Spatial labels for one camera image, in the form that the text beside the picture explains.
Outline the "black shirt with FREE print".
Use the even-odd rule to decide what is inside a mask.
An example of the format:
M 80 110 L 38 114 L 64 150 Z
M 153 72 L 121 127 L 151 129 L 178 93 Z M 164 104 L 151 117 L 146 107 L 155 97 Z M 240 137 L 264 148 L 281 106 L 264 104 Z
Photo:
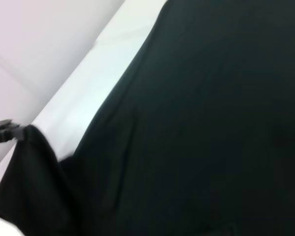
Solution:
M 295 236 L 295 0 L 168 0 L 71 157 L 22 134 L 25 236 Z

